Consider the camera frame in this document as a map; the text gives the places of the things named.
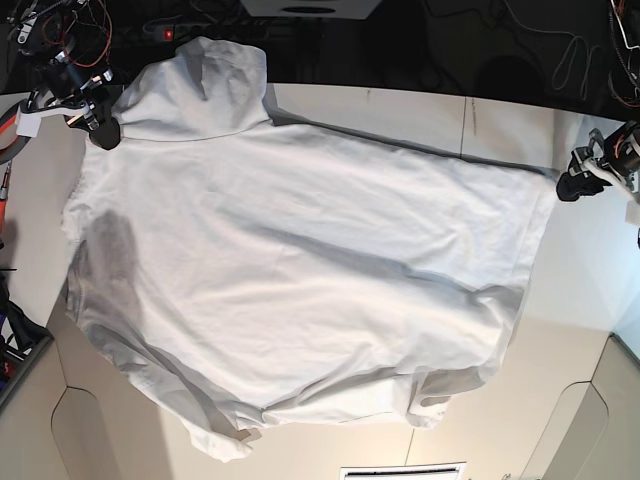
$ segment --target black cable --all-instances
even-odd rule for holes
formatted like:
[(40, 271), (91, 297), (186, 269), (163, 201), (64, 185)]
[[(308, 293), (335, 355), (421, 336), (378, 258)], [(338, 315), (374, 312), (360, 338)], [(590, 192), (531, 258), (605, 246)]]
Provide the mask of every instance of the black cable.
[[(545, 34), (545, 35), (559, 35), (559, 36), (570, 36), (571, 37), (571, 41), (569, 42), (569, 44), (567, 45), (567, 48), (565, 49), (565, 52), (562, 56), (562, 59), (560, 60), (560, 62), (558, 63), (558, 66), (556, 67), (554, 73), (553, 73), (553, 77), (552, 77), (552, 81), (551, 81), (551, 86), (553, 87), (554, 90), (562, 90), (564, 87), (566, 87), (568, 81), (569, 81), (569, 76), (571, 74), (571, 70), (573, 67), (573, 62), (575, 60), (580, 42), (582, 42), (584, 44), (584, 47), (586, 49), (586, 55), (587, 55), (587, 65), (585, 67), (585, 74), (583, 76), (583, 80), (580, 86), (580, 97), (582, 98), (582, 100), (585, 100), (587, 97), (587, 80), (588, 80), (588, 75), (589, 75), (589, 71), (591, 70), (591, 63), (592, 63), (592, 58), (593, 58), (593, 53), (598, 50), (598, 49), (602, 49), (602, 46), (600, 45), (595, 45), (591, 48), (589, 48), (586, 39), (580, 35), (576, 35), (572, 32), (568, 32), (568, 31), (562, 31), (562, 30), (541, 30), (538, 28), (532, 28), (529, 27), (527, 25), (524, 25), (522, 22), (520, 22), (520, 20), (518, 19), (518, 17), (516, 17), (515, 13), (513, 12), (512, 8), (511, 8), (511, 4), (508, 2), (508, 0), (502, 0), (502, 3), (504, 3), (505, 7), (506, 7), (506, 11), (503, 11), (501, 14), (499, 14), (496, 18), (496, 22), (495, 24), (490, 24), (485, 17), (482, 15), (482, 12), (475, 7), (471, 7), (471, 8), (465, 8), (463, 10), (458, 10), (455, 12), (450, 12), (450, 13), (446, 13), (446, 14), (435, 14), (433, 12), (433, 10), (431, 9), (431, 6), (429, 5), (428, 0), (422, 0), (422, 4), (424, 6), (424, 8), (426, 9), (427, 13), (432, 16), (433, 18), (449, 18), (449, 17), (454, 17), (457, 15), (463, 15), (466, 13), (475, 13), (479, 18), (480, 21), (482, 22), (482, 24), (491, 31), (495, 31), (497, 28), (504, 28), (506, 31), (508, 31), (509, 33), (511, 33), (513, 40), (515, 42), (516, 45), (518, 45), (522, 50), (524, 50), (525, 52), (527, 52), (529, 54), (529, 56), (533, 59), (533, 61), (536, 63), (536, 67), (539, 70), (539, 73), (543, 76), (543, 78), (545, 78), (545, 81), (547, 79), (547, 76), (544, 74), (545, 70), (542, 67), (542, 64), (540, 62), (539, 56), (528, 46), (526, 46), (524, 43), (522, 43), (522, 41), (519, 39), (518, 35), (516, 34), (516, 32), (509, 26), (505, 25), (503, 22), (503, 19), (505, 17), (507, 17), (506, 13), (509, 13), (509, 17), (513, 19), (513, 21), (515, 22), (516, 25), (518, 25), (520, 28), (522, 28), (525, 31), (529, 31), (531, 33), (537, 33), (537, 34)], [(556, 78), (561, 70), (561, 67), (565, 64), (565, 62), (567, 62), (567, 75), (565, 76), (564, 80), (561, 81), (559, 84), (556, 83)]]
[(466, 95), (467, 93), (465, 92), (465, 89), (462, 88), (462, 85), (460, 85), (458, 80), (446, 68), (444, 68), (440, 64), (440, 62), (438, 62), (435, 59), (435, 57), (433, 55), (433, 52), (431, 52), (430, 38), (429, 38), (429, 25), (427, 23), (427, 17), (431, 15), (432, 10), (431, 10), (431, 6), (429, 5), (429, 2), (427, 0), (420, 0), (420, 5), (421, 5), (422, 9), (424, 10), (424, 12), (426, 14), (425, 15), (425, 48), (427, 49), (427, 54), (429, 56), (429, 59), (431, 60), (431, 63), (433, 64), (434, 70), (436, 71), (436, 73), (439, 76), (438, 77), (438, 84), (437, 84), (438, 87), (442, 83), (442, 77), (445, 76), (457, 88), (458, 93), (460, 93), (462, 95)]

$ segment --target white t-shirt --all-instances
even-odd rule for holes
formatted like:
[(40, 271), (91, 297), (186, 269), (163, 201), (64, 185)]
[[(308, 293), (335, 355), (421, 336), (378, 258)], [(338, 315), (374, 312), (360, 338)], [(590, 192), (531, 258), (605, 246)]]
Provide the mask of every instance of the white t-shirt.
[(499, 368), (553, 185), (275, 127), (265, 87), (262, 51), (199, 38), (124, 92), (64, 212), (71, 315), (222, 460), (252, 427), (431, 427)]

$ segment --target wire bundle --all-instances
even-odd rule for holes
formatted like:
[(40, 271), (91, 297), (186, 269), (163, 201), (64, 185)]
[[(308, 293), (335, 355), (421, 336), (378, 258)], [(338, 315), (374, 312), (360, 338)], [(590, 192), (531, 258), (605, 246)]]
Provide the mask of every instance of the wire bundle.
[[(42, 24), (42, 38), (45, 40), (45, 42), (49, 43), (50, 45), (62, 45), (63, 49), (65, 48), (65, 39), (67, 38), (67, 34), (75, 25), (84, 25), (88, 27), (98, 28), (102, 32), (106, 40), (105, 40), (104, 48), (101, 50), (98, 57), (91, 62), (83, 63), (83, 62), (80, 62), (79, 60), (83, 56), (85, 56), (88, 52), (80, 54), (80, 56), (78, 56), (76, 59), (71, 61), (74, 65), (77, 65), (78, 67), (90, 68), (97, 65), (103, 58), (105, 57), (107, 59), (109, 58), (111, 40), (113, 38), (113, 23), (111, 21), (111, 16), (109, 15), (109, 12), (107, 10), (107, 6), (104, 3), (105, 0), (95, 0), (100, 4), (100, 7), (102, 8), (102, 11), (103, 11), (102, 24), (98, 23), (98, 21), (96, 20), (95, 14), (93, 12), (93, 9), (91, 7), (91, 2), (93, 1), (94, 0), (87, 0), (86, 3), (79, 10), (73, 10), (73, 19), (71, 20), (71, 23), (66, 28), (63, 27), (66, 18), (62, 19), (62, 27), (60, 28), (61, 33), (59, 34), (59, 38), (56, 40), (52, 40), (47, 36), (47, 27), (49, 26), (50, 22), (56, 18), (56, 16), (55, 15), (50, 16)], [(82, 12), (85, 8), (88, 9), (89, 15), (91, 17), (91, 23), (86, 23), (80, 20), (79, 13)]]

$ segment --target cable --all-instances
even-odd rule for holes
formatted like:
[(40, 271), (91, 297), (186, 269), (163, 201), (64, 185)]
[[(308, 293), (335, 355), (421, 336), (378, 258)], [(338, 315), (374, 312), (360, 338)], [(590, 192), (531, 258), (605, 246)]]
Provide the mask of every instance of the cable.
[[(541, 30), (538, 28), (533, 28), (533, 27), (529, 27), (527, 25), (524, 25), (520, 19), (515, 15), (513, 8), (511, 7), (511, 4), (509, 3), (508, 0), (502, 0), (505, 4), (505, 7), (507, 8), (507, 11), (509, 12), (509, 15), (511, 16), (511, 18), (515, 21), (516, 25), (518, 25), (520, 28), (527, 30), (531, 33), (536, 33), (536, 34), (548, 34), (548, 35), (562, 35), (562, 36), (570, 36), (571, 40), (569, 41), (569, 44), (567, 45), (567, 48), (565, 49), (562, 58), (560, 59), (560, 62), (558, 63), (558, 65), (556, 66), (553, 75), (551, 77), (551, 87), (556, 90), (562, 90), (564, 89), (567, 84), (569, 83), (569, 78), (571, 76), (571, 71), (573, 69), (573, 64), (574, 61), (576, 59), (576, 55), (578, 53), (578, 49), (580, 48), (580, 44), (582, 44), (585, 48), (586, 51), (586, 55), (587, 55), (587, 63), (585, 66), (585, 72), (584, 75), (582, 77), (582, 82), (580, 83), (580, 98), (581, 100), (586, 100), (587, 95), (588, 95), (588, 79), (589, 79), (589, 72), (591, 70), (591, 64), (593, 61), (593, 54), (595, 53), (596, 50), (600, 49), (604, 52), (604, 49), (601, 45), (595, 45), (593, 46), (591, 49), (589, 49), (589, 44), (586, 40), (585, 37), (580, 36), (580, 35), (576, 35), (572, 32), (568, 32), (568, 31), (563, 31), (563, 30)], [(498, 19), (498, 21), (496, 21), (496, 23), (494, 25), (491, 25), (489, 22), (487, 22), (484, 18), (484, 16), (482, 15), (482, 12), (474, 7), (471, 8), (465, 8), (463, 10), (459, 10), (456, 12), (451, 12), (451, 13), (445, 13), (445, 14), (439, 14), (436, 15), (433, 10), (431, 10), (431, 6), (429, 5), (427, 0), (423, 0), (422, 1), (424, 7), (426, 8), (427, 12), (429, 13), (430, 16), (434, 17), (434, 18), (448, 18), (448, 17), (454, 17), (457, 15), (463, 15), (465, 13), (475, 13), (479, 18), (480, 21), (483, 23), (483, 25), (488, 28), (489, 30), (495, 30), (499, 24), (500, 24), (500, 19)], [(542, 68), (540, 61), (538, 59), (538, 56), (526, 45), (524, 45), (522, 42), (520, 42), (520, 40), (518, 39), (518, 37), (516, 36), (515, 32), (513, 32), (511, 29), (508, 29), (508, 31), (511, 32), (511, 34), (513, 35), (514, 38), (514, 42), (516, 43), (516, 45), (518, 45), (520, 48), (522, 48), (524, 51), (526, 51), (536, 62), (538, 69), (540, 70), (541, 73), (544, 73), (544, 69)], [(564, 79), (562, 81), (558, 81), (558, 75), (560, 74), (560, 70), (563, 68), (564, 64), (567, 63), (568, 60), (568, 64), (567, 64), (567, 73), (564, 77)]]
[(613, 78), (611, 78), (611, 72), (609, 72), (609, 80), (608, 80), (608, 84), (609, 84), (609, 91), (611, 92), (611, 95), (613, 96), (613, 98), (615, 98), (618, 102), (620, 102), (622, 105), (624, 105), (627, 108), (640, 108), (640, 103), (632, 103), (633, 100), (630, 99), (624, 99), (622, 98), (620, 95), (618, 95), (618, 92), (616, 92), (615, 87), (613, 86)]
[(107, 41), (105, 43), (104, 49), (102, 50), (102, 52), (100, 53), (98, 58), (96, 58), (93, 62), (91, 62), (91, 63), (79, 63), (77, 60), (74, 60), (73, 64), (77, 65), (78, 67), (89, 68), (89, 67), (93, 67), (93, 66), (97, 65), (98, 62), (100, 62), (100, 60), (102, 60), (102, 58), (107, 54), (107, 52), (109, 51), (109, 47), (111, 46), (111, 38), (113, 36), (113, 23), (111, 22), (111, 15), (109, 15), (109, 12), (107, 11), (107, 6), (104, 4), (103, 0), (97, 0), (97, 2), (100, 4), (102, 9), (104, 10), (105, 18), (106, 18), (107, 22), (109, 23), (109, 33), (106, 34), (107, 35)]
[(32, 18), (38, 18), (38, 17), (40, 17), (40, 16), (44, 15), (45, 13), (50, 12), (50, 11), (51, 11), (51, 10), (53, 10), (54, 8), (59, 7), (60, 5), (62, 5), (63, 3), (65, 3), (65, 1), (66, 1), (66, 0), (59, 0), (58, 2), (56, 2), (56, 3), (52, 4), (52, 5), (49, 5), (47, 8), (45, 8), (44, 10), (42, 10), (42, 11), (40, 11), (40, 12), (35, 12), (35, 13), (32, 13), (32, 14), (30, 14), (30, 15), (26, 16), (25, 18), (23, 18), (22, 20), (20, 20), (20, 22), (21, 22), (21, 23), (24, 23), (24, 22), (26, 22), (27, 20), (31, 20)]
[[(589, 83), (589, 71), (591, 70), (591, 62), (593, 60), (593, 54), (595, 53), (596, 50), (600, 49), (604, 52), (604, 48), (602, 47), (602, 45), (594, 45), (593, 47), (591, 47), (591, 49), (589, 48), (589, 43), (587, 42), (587, 39), (581, 35), (576, 35), (572, 32), (568, 32), (565, 30), (541, 30), (539, 28), (533, 28), (530, 27), (528, 25), (523, 24), (520, 19), (518, 19), (518, 17), (516, 16), (516, 14), (513, 11), (513, 8), (511, 7), (511, 4), (509, 3), (509, 0), (502, 0), (505, 4), (505, 6), (507, 7), (507, 10), (509, 11), (509, 14), (511, 15), (511, 18), (513, 18), (513, 21), (516, 22), (516, 24), (522, 28), (523, 30), (527, 30), (529, 32), (532, 33), (538, 33), (538, 34), (543, 34), (543, 35), (558, 35), (558, 36), (565, 36), (565, 37), (571, 37), (571, 40), (569, 41), (569, 44), (567, 45), (567, 48), (564, 51), (564, 54), (562, 55), (562, 58), (560, 59), (560, 62), (558, 63), (558, 66), (555, 68), (555, 70), (553, 71), (553, 75), (551, 77), (551, 87), (558, 91), (558, 90), (562, 90), (563, 88), (565, 88), (567, 86), (567, 83), (569, 82), (569, 77), (571, 75), (571, 70), (573, 68), (573, 62), (575, 61), (576, 58), (576, 54), (578, 53), (578, 48), (579, 45), (582, 44), (584, 45), (585, 48), (585, 52), (587, 54), (587, 61), (586, 61), (586, 65), (585, 65), (585, 72), (584, 75), (582, 77), (582, 82), (580, 83), (580, 99), (581, 100), (586, 100), (587, 99), (587, 94), (588, 94), (588, 83)], [(571, 52), (571, 56), (569, 57), (569, 61), (567, 64), (567, 74), (564, 78), (563, 81), (561, 81), (559, 84), (557, 83), (557, 77), (560, 73), (560, 69), (562, 68), (562, 66), (564, 65), (565, 61), (567, 60), (567, 57), (569, 56)]]

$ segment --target red wire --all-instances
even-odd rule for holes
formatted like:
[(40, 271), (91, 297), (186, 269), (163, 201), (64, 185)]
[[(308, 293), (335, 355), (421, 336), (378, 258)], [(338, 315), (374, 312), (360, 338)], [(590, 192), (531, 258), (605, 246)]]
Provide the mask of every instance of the red wire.
[(100, 54), (100, 56), (94, 62), (92, 63), (73, 62), (74, 65), (77, 65), (79, 67), (89, 68), (89, 67), (93, 67), (94, 65), (97, 65), (98, 62), (102, 60), (102, 58), (107, 54), (107, 51), (111, 46), (111, 37), (113, 35), (113, 23), (111, 23), (111, 15), (109, 15), (109, 12), (107, 11), (107, 7), (102, 0), (98, 0), (98, 3), (104, 10), (105, 16), (107, 17), (107, 21), (109, 22), (109, 34), (107, 35), (107, 43), (105, 44), (104, 49), (102, 50), (102, 53)]

